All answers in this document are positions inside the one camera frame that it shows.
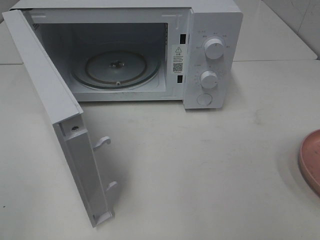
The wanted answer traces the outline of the round white door button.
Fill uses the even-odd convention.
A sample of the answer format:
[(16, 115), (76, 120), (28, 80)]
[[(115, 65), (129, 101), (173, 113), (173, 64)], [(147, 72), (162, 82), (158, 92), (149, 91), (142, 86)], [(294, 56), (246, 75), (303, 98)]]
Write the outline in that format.
[(208, 93), (203, 93), (197, 97), (197, 103), (202, 106), (211, 104), (213, 97)]

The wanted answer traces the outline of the white timer knob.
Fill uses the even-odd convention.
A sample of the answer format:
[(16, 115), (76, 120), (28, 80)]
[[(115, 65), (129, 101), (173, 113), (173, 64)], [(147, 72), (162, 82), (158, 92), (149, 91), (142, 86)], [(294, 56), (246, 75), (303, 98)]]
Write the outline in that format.
[(213, 89), (218, 84), (218, 76), (214, 71), (207, 70), (200, 76), (200, 84), (204, 89)]

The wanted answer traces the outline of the white microwave door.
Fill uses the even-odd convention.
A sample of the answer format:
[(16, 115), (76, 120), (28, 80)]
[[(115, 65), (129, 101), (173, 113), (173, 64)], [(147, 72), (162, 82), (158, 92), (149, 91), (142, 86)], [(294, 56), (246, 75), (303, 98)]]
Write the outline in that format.
[(4, 22), (47, 113), (93, 227), (111, 219), (113, 181), (104, 186), (83, 110), (20, 10), (4, 12)]

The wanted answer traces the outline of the pink round plate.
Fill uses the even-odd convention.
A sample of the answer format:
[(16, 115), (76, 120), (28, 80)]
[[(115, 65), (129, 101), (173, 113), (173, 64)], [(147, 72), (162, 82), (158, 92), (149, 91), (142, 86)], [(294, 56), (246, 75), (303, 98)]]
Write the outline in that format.
[(298, 165), (306, 183), (320, 196), (320, 130), (309, 133), (301, 142)]

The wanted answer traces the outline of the white warning label sticker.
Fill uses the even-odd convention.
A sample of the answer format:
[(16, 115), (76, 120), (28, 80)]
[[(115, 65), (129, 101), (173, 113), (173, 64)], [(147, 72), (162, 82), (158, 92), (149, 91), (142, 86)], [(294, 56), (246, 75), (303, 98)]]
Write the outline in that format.
[(184, 73), (186, 46), (184, 44), (174, 44), (171, 47), (172, 72), (174, 74)]

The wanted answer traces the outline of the white microwave oven body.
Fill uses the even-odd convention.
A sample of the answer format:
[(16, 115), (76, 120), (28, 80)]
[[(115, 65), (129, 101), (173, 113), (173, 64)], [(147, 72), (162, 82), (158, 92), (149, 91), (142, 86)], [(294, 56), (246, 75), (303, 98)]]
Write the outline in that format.
[(20, 0), (3, 18), (47, 89), (206, 109), (224, 103), (243, 13), (232, 0)]

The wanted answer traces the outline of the upper white power knob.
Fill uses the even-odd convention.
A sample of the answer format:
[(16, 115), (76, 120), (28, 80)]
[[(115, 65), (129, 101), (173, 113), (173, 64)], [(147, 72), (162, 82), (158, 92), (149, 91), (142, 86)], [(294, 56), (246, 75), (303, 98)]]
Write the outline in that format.
[(213, 37), (204, 43), (204, 52), (208, 59), (215, 60), (224, 54), (225, 43), (221, 38)]

